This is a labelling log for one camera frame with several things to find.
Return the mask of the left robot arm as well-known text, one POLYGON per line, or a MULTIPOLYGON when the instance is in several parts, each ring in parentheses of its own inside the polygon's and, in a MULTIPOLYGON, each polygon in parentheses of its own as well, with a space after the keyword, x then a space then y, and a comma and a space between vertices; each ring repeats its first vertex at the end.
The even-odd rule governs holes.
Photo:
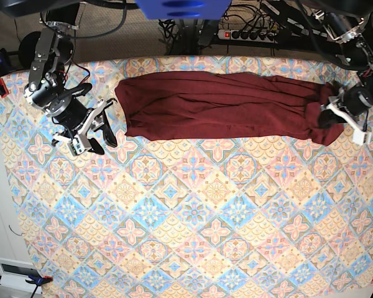
POLYGON ((360 83, 328 99, 318 118, 321 128, 356 124, 373 107, 373 1, 296 1, 308 36, 325 60, 355 71, 360 83))

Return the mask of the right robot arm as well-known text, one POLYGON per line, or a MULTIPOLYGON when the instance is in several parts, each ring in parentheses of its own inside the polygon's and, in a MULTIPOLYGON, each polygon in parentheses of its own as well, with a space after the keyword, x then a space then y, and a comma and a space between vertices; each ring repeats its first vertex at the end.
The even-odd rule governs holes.
POLYGON ((63 131, 52 135, 52 145, 65 143, 74 156, 85 152, 103 155, 99 142, 89 137, 89 131, 101 131, 107 146, 117 147, 117 139, 110 127, 105 110, 114 100, 100 100, 96 107, 85 107, 78 98, 87 95, 92 85, 84 81, 74 88, 66 88, 65 65, 73 61, 76 20, 80 1, 0 1, 0 11, 17 18, 33 13, 40 15, 44 25, 27 66, 29 80, 24 97, 34 108, 42 111, 63 131))

